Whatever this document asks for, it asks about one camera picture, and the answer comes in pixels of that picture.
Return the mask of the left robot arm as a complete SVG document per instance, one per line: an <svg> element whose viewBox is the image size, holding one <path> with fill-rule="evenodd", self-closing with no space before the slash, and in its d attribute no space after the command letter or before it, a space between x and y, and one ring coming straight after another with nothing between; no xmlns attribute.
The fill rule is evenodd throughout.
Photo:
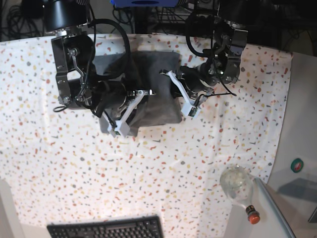
<svg viewBox="0 0 317 238"><path fill-rule="evenodd" d="M228 84L238 81L242 52L247 44L246 11L249 0L220 0L211 9L195 9L185 20L185 39L190 52L206 62L196 67L181 66L176 81L171 85L173 97L186 97L197 106L216 96L214 86L221 84L226 95L234 93ZM197 51L191 43L194 27L209 30L211 46Z"/></svg>

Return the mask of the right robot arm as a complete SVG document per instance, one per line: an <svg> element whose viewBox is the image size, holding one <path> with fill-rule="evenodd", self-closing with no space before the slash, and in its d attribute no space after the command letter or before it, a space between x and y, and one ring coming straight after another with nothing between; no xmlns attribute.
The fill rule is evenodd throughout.
<svg viewBox="0 0 317 238"><path fill-rule="evenodd" d="M44 25L49 33L56 66L56 83L60 107L66 109L88 109L95 116L105 116L111 126L118 126L109 110L123 110L119 118L126 121L144 96L154 95L150 88L139 87L123 77L131 60L131 48L124 29L110 19L95 18L88 0L45 0L43 2ZM115 71L98 75L93 60L96 55L96 34L90 38L82 27L96 28L98 24L111 25L123 39L124 54Z"/></svg>

